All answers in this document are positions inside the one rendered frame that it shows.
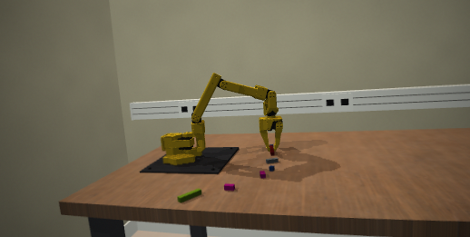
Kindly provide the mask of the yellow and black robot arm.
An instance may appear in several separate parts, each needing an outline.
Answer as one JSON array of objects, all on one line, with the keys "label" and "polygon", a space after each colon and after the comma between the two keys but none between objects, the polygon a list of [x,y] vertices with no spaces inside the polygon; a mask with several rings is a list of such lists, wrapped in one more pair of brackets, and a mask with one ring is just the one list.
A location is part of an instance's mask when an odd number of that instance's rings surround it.
[{"label": "yellow and black robot arm", "polygon": [[[201,99],[199,100],[194,112],[191,114],[191,132],[183,134],[169,133],[162,137],[163,148],[166,149],[166,156],[163,157],[163,163],[170,163],[173,165],[194,163],[196,156],[202,156],[202,151],[206,148],[206,143],[204,134],[205,123],[201,117],[216,87],[219,87],[222,90],[252,96],[255,99],[264,101],[264,115],[274,116],[279,111],[275,91],[271,91],[260,85],[255,85],[253,88],[242,84],[235,84],[233,82],[225,81],[221,79],[220,75],[213,73]],[[195,144],[194,137],[196,137],[196,147],[193,147]]]}]

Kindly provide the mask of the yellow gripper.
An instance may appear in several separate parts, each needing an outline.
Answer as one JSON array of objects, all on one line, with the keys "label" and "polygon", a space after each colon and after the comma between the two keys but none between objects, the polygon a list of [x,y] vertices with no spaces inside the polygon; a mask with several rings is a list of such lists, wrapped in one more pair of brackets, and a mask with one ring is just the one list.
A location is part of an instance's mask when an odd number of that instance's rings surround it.
[{"label": "yellow gripper", "polygon": [[274,144],[274,152],[277,150],[280,142],[280,136],[282,133],[282,128],[283,128],[283,121],[281,116],[266,116],[266,117],[260,117],[259,118],[259,132],[262,136],[262,139],[270,152],[269,148],[269,138],[268,138],[268,131],[272,131],[272,129],[275,130],[275,144]]}]

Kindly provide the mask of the lime green rectangular rod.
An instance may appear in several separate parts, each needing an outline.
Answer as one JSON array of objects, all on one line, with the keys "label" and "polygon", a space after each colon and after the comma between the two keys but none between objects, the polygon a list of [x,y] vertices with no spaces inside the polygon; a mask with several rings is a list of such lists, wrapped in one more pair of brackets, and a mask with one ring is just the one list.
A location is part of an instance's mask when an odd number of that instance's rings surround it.
[{"label": "lime green rectangular rod", "polygon": [[196,190],[178,196],[178,202],[182,203],[199,195],[201,195],[201,189],[198,188]]}]

